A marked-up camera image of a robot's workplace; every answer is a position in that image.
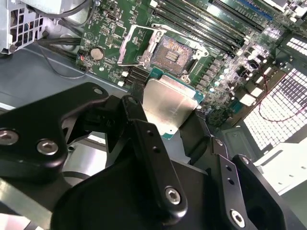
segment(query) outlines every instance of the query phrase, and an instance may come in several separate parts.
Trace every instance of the black metal arm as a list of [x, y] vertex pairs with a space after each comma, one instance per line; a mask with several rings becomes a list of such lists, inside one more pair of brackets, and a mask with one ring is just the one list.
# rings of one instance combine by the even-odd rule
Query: black metal arm
[[[195, 113], [180, 132], [199, 169], [171, 161], [147, 122], [142, 88], [119, 99], [86, 83], [0, 116], [0, 192], [32, 209], [1, 201], [52, 230], [305, 230], [252, 162], [230, 161]], [[108, 167], [70, 188], [61, 175], [67, 144], [92, 131], [106, 133]], [[51, 220], [37, 218], [44, 213]]]

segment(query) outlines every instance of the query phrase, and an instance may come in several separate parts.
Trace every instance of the cable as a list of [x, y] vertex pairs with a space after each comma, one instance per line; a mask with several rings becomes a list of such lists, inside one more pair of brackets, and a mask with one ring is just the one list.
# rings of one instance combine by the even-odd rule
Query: cable
[[46, 17], [46, 18], [66, 18], [66, 17], [69, 17], [69, 16], [72, 16], [78, 12], [80, 12], [82, 9], [86, 8], [87, 6], [89, 6], [91, 4], [93, 0], [85, 0], [84, 2], [82, 2], [80, 5], [78, 5], [77, 7], [69, 10], [69, 11], [66, 11], [64, 13], [60, 13], [60, 14], [54, 14], [54, 13], [45, 13], [39, 9], [36, 9], [34, 7], [31, 7], [29, 5], [27, 5], [27, 9], [30, 10], [30, 11], [34, 11], [38, 14], [40, 14], [41, 16], [43, 17]]
[[71, 27], [83, 27], [85, 26], [86, 24], [89, 23], [89, 21], [92, 19], [93, 15], [95, 14], [95, 11], [96, 11], [96, 2], [93, 1], [92, 3], [92, 9], [91, 11], [89, 12], [88, 16], [87, 16], [87, 19], [85, 20], [85, 22], [81, 23], [81, 24], [74, 24], [74, 23], [71, 23], [70, 21], [66, 20], [65, 18], [62, 18], [62, 21], [67, 25], [67, 26], [71, 26]]
[[[92, 2], [92, 8], [91, 8], [91, 11], [89, 12], [85, 22], [81, 23], [81, 24], [74, 24], [68, 20], [65, 19], [65, 17], [69, 17], [71, 15], [74, 15], [78, 12], [80, 12], [82, 9], [86, 8], [90, 3]], [[45, 13], [39, 9], [36, 9], [34, 7], [31, 7], [29, 5], [27, 5], [27, 9], [28, 10], [31, 10], [31, 11], [34, 11], [38, 14], [40, 14], [41, 16], [43, 17], [46, 17], [46, 18], [52, 18], [52, 19], [56, 19], [56, 18], [60, 18], [62, 21], [64, 21], [64, 23], [67, 25], [67, 26], [71, 26], [71, 27], [82, 27], [82, 26], [85, 26], [86, 24], [88, 24], [88, 22], [91, 20], [91, 18], [93, 17], [94, 13], [95, 13], [95, 10], [96, 10], [96, 1], [95, 0], [85, 0], [83, 3], [81, 3], [79, 6], [77, 6], [76, 8], [70, 10], [70, 11], [67, 11], [67, 12], [64, 12], [64, 13], [61, 13], [61, 14], [53, 14], [53, 13]]]
[[66, 27], [67, 29], [71, 30], [74, 34], [78, 35], [79, 37], [83, 36], [83, 33], [78, 29], [74, 28], [73, 26], [65, 23], [63, 20], [59, 21], [59, 25]]
[[47, 55], [45, 54], [45, 52], [44, 52], [43, 48], [40, 46], [40, 44], [39, 44], [37, 41], [35, 41], [35, 43], [36, 43], [37, 46], [39, 47], [39, 49], [40, 49], [42, 55], [43, 55], [44, 58], [46, 59], [47, 63], [50, 65], [50, 67], [51, 67], [51, 69], [53, 70], [53, 72], [56, 73], [57, 75], [59, 75], [60, 77], [65, 78], [65, 79], [69, 79], [69, 80], [76, 80], [76, 79], [80, 79], [80, 78], [85, 77], [86, 74], [89, 72], [88, 67], [86, 67], [85, 73], [82, 74], [82, 75], [80, 75], [80, 76], [71, 77], [71, 76], [65, 76], [65, 75], [60, 74], [59, 72], [57, 72], [57, 71], [54, 69], [54, 67], [52, 66], [51, 62], [49, 61], [49, 58], [48, 58]]
[[288, 117], [286, 119], [283, 119], [283, 120], [270, 120], [270, 119], [264, 117], [262, 115], [262, 113], [261, 113], [261, 105], [262, 105], [263, 99], [266, 98], [267, 95], [269, 94], [269, 89], [268, 89], [268, 81], [267, 81], [266, 75], [264, 74], [263, 69], [262, 69], [261, 66], [260, 66], [260, 70], [261, 70], [261, 73], [262, 73], [262, 76], [263, 76], [263, 79], [264, 79], [264, 84], [265, 84], [265, 95], [264, 95], [264, 97], [259, 102], [259, 115], [261, 116], [262, 119], [264, 119], [266, 121], [269, 121], [269, 122], [276, 122], [276, 123], [285, 122], [285, 121], [290, 120], [291, 118], [297, 116], [298, 114], [300, 114], [301, 112], [303, 112], [307, 108], [307, 105], [305, 105], [302, 109], [297, 111], [294, 115], [292, 115], [292, 116], [290, 116], [290, 117]]

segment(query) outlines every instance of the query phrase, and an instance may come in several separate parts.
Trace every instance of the electrolytic capacitor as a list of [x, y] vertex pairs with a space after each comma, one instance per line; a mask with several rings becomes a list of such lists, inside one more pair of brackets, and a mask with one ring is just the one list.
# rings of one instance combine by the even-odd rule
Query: electrolytic capacitor
[[229, 97], [230, 97], [230, 100], [232, 101], [235, 99], [235, 96], [232, 93], [229, 94]]
[[254, 58], [253, 55], [251, 55], [250, 53], [245, 53], [244, 56], [250, 61]]
[[261, 55], [258, 55], [257, 58], [258, 58], [263, 64], [265, 64], [265, 63], [268, 62], [268, 60], [267, 60], [265, 57], [261, 56]]
[[209, 87], [208, 87], [208, 90], [209, 90], [210, 92], [214, 92], [214, 87], [213, 87], [213, 86], [209, 86]]
[[244, 77], [244, 79], [247, 80], [247, 81], [249, 81], [249, 79], [250, 79], [250, 76], [248, 76], [247, 74], [244, 74], [243, 77]]
[[235, 86], [231, 83], [228, 84], [228, 87], [230, 88], [230, 90], [234, 90], [235, 89]]
[[219, 79], [220, 79], [220, 80], [224, 80], [224, 79], [225, 79], [225, 75], [220, 74], [220, 75], [219, 75]]
[[248, 49], [248, 52], [249, 52], [251, 55], [253, 55], [253, 56], [256, 56], [257, 53], [258, 53], [257, 50], [255, 50], [255, 49], [252, 48], [252, 47]]

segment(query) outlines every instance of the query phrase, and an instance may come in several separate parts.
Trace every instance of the black plastic part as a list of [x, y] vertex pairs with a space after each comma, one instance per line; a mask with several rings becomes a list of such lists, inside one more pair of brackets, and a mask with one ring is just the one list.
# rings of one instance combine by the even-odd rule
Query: black plastic part
[[193, 165], [206, 151], [210, 141], [210, 132], [201, 117], [193, 111], [179, 128], [185, 155], [191, 158]]
[[236, 155], [232, 162], [238, 168], [248, 217], [257, 229], [305, 230], [304, 225], [264, 179], [256, 166], [250, 160], [249, 164], [246, 164], [242, 157], [245, 156]]
[[[108, 93], [100, 86], [85, 83], [1, 115], [0, 128], [14, 130], [19, 139], [13, 145], [0, 146], [0, 176], [33, 182], [56, 178], [67, 158], [65, 140], [69, 139], [76, 119], [107, 98]], [[37, 151], [37, 144], [44, 139], [58, 145], [54, 155]]]
[[204, 190], [208, 176], [190, 166], [172, 164], [189, 200], [188, 211], [177, 224], [164, 227], [148, 177], [131, 155], [68, 191], [58, 202], [51, 229], [211, 230], [210, 199]]

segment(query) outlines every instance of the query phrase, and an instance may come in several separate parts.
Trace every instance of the mounting hole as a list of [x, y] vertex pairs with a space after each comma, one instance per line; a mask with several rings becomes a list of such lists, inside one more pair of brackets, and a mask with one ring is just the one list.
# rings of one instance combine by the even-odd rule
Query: mounting hole
[[230, 172], [232, 171], [232, 169], [228, 165], [226, 165], [226, 169]]
[[231, 180], [230, 178], [228, 178], [228, 182], [232, 185], [235, 185], [235, 182], [233, 180]]
[[156, 153], [159, 153], [159, 152], [160, 152], [159, 148], [156, 147], [156, 146], [153, 147], [153, 151], [156, 152]]
[[97, 94], [103, 94], [103, 93], [104, 93], [104, 92], [102, 92], [100, 89], [97, 89], [97, 88], [94, 89], [94, 92], [97, 93]]
[[74, 146], [69, 146], [69, 147], [68, 147], [68, 151], [71, 151], [71, 152], [75, 151]]
[[147, 131], [147, 134], [148, 134], [149, 136], [151, 136], [151, 137], [154, 136], [154, 134], [153, 134], [152, 131], [150, 131], [150, 130]]
[[129, 101], [134, 104], [138, 103], [133, 97], [129, 97]]

